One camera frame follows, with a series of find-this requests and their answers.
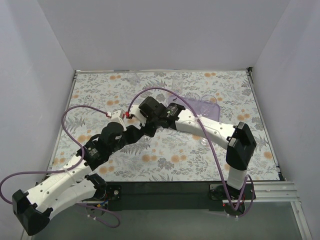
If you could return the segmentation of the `clear wine glass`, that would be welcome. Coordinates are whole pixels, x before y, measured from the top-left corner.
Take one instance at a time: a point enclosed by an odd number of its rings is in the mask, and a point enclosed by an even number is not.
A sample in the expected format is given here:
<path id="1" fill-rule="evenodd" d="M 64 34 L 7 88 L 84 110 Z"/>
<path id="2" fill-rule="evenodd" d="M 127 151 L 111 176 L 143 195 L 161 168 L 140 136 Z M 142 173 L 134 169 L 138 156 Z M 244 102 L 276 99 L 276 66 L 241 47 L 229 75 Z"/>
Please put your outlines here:
<path id="1" fill-rule="evenodd" d="M 189 99 L 189 100 L 193 100 L 193 101 L 198 101 L 198 100 L 200 100 L 200 96 L 199 96 L 197 93 L 194 93 L 194 92 L 188 92 L 188 93 L 185 95 L 185 98 L 186 98 L 186 99 Z"/>

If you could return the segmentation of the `tall clear highball glass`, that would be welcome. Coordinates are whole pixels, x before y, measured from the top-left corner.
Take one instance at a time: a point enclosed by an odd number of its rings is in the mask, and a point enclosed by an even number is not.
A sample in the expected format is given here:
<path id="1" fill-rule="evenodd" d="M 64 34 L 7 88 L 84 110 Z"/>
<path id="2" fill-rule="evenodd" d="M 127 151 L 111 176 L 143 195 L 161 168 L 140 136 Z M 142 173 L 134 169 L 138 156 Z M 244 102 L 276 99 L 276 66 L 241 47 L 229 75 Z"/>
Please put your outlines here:
<path id="1" fill-rule="evenodd" d="M 176 72 L 172 78 L 171 90 L 181 95 L 183 92 L 184 75 L 182 72 Z"/>

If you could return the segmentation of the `small clear shot glass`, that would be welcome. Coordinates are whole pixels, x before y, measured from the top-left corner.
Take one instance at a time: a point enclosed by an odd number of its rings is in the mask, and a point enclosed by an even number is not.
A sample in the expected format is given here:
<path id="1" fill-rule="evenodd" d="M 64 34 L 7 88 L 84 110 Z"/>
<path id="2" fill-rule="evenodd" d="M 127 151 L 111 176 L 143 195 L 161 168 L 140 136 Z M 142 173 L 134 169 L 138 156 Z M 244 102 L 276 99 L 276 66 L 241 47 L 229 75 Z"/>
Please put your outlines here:
<path id="1" fill-rule="evenodd" d="M 208 140 L 204 137 L 200 140 L 200 144 L 206 147 L 209 146 Z"/>

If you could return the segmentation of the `clear faceted tumbler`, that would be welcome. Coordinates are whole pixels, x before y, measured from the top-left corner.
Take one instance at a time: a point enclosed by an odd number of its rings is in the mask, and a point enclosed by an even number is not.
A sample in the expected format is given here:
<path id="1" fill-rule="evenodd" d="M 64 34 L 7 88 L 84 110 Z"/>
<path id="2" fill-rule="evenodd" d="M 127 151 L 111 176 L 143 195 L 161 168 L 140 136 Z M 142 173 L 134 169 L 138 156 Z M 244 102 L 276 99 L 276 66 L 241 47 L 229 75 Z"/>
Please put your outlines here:
<path id="1" fill-rule="evenodd" d="M 200 111 L 204 115 L 208 115 L 216 107 L 216 98 L 213 95 L 206 94 L 201 98 Z"/>

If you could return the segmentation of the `small clear tumbler front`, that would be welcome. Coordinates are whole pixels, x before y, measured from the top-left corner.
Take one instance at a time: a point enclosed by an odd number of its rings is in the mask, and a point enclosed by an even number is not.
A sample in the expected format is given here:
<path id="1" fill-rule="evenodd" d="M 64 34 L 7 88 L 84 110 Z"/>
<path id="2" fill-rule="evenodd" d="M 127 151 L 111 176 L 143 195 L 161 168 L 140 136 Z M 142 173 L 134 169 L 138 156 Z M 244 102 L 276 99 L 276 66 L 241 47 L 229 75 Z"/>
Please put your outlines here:
<path id="1" fill-rule="evenodd" d="M 143 144 L 150 145 L 151 144 L 151 140 L 152 139 L 149 136 L 143 136 L 140 141 Z"/>

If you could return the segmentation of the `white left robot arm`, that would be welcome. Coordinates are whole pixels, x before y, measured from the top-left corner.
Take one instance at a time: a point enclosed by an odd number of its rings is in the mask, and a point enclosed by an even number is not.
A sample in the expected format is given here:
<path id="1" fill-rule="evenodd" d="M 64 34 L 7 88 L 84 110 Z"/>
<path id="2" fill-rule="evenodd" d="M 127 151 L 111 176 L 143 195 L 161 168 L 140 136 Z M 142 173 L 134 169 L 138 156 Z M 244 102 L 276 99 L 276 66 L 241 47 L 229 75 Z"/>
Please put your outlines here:
<path id="1" fill-rule="evenodd" d="M 110 122 L 100 134 L 92 136 L 65 164 L 61 173 L 53 174 L 35 187 L 12 195 L 12 208 L 28 235 L 42 231 L 59 212 L 86 199 L 103 200 L 107 184 L 93 171 L 126 145 L 144 136 L 141 129 Z"/>

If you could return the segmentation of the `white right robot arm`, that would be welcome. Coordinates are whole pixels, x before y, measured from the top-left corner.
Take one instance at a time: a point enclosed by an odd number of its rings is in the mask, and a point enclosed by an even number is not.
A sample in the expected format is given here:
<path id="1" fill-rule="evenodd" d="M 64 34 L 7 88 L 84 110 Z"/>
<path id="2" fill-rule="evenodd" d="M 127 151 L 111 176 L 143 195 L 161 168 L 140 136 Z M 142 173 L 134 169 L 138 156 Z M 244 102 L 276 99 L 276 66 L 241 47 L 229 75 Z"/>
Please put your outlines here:
<path id="1" fill-rule="evenodd" d="M 228 190 L 242 193 L 247 177 L 249 162 L 257 143 L 250 127 L 239 122 L 237 125 L 221 123 L 191 111 L 175 102 L 164 106 L 153 97 L 147 97 L 139 105 L 130 108 L 141 127 L 153 134 L 157 128 L 173 129 L 206 138 L 226 150 L 226 163 L 230 166 L 226 186 Z"/>

